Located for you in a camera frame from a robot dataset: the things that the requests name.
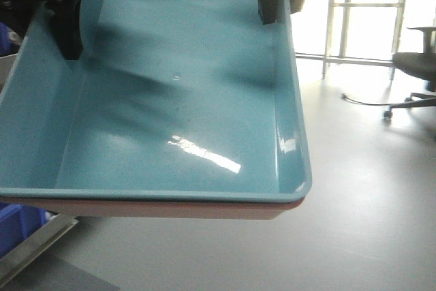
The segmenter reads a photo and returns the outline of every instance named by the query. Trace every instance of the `plastic tray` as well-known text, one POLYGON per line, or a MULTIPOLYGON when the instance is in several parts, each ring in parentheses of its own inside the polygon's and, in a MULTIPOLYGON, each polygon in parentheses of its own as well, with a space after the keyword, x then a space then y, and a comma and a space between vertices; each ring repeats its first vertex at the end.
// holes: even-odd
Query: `plastic tray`
POLYGON ((289 0, 83 0, 85 51, 38 13, 0 97, 0 195, 295 202, 311 186, 289 0))
POLYGON ((46 212, 21 204, 0 202, 0 257, 46 223, 46 212))

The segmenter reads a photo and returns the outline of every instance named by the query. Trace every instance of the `metal table frame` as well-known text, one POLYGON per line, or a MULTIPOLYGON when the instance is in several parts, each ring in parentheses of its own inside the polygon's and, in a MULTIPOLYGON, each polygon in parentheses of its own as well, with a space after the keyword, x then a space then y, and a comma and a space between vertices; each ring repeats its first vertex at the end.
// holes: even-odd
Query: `metal table frame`
POLYGON ((396 18, 394 35, 392 38, 392 53, 397 52, 399 49, 401 28, 403 26, 403 15, 405 8, 405 0, 398 0, 396 3, 356 3, 353 0, 328 0, 328 16, 327 16, 327 31, 326 31, 326 46, 324 50, 324 56, 322 57, 322 78, 326 77, 326 73, 330 63, 348 63, 348 64, 360 64, 360 65, 376 65, 390 67, 390 79, 394 79, 395 68, 391 60, 383 59, 370 59, 370 58, 355 58, 347 57, 347 39, 348 39, 348 27, 351 8, 353 7, 395 7, 396 18), (339 55, 332 56, 332 32, 333 32, 333 18, 334 9, 336 7, 343 8, 343 20, 341 25, 341 41, 339 45, 339 55))

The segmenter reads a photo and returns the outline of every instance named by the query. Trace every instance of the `chair base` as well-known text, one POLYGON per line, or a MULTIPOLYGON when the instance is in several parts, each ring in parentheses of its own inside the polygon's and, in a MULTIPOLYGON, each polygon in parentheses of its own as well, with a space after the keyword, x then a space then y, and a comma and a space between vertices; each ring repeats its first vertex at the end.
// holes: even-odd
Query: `chair base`
POLYGON ((424 93, 411 93, 410 97, 406 98, 404 102, 390 105, 388 110, 384 113, 385 119, 392 117, 392 109, 395 108, 413 108, 413 107, 436 107, 436 95, 427 95, 424 93))

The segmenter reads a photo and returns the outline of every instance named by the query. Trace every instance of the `office chair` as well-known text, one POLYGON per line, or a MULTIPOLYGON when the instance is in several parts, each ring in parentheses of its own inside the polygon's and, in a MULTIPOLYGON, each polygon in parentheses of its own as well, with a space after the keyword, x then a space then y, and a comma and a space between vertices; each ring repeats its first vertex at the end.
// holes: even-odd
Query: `office chair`
MULTIPOLYGON (((397 52, 392 57, 395 68, 405 72, 410 76, 421 78, 428 81, 426 90, 436 91, 436 27, 414 27, 424 33, 424 52, 397 52)), ((411 93, 404 102, 392 104, 384 112, 384 118, 392 117, 394 108, 413 108, 436 106, 436 95, 423 93, 411 93)))

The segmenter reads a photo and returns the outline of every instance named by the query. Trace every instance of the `chair armrest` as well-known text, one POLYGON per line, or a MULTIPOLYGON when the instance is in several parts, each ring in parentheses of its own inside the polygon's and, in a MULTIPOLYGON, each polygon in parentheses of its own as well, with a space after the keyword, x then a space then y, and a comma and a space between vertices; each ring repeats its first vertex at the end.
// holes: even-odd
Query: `chair armrest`
POLYGON ((408 27, 411 30, 419 30, 424 34, 424 54, 430 54, 433 52, 435 45, 435 38, 433 33, 436 31, 436 27, 408 27))

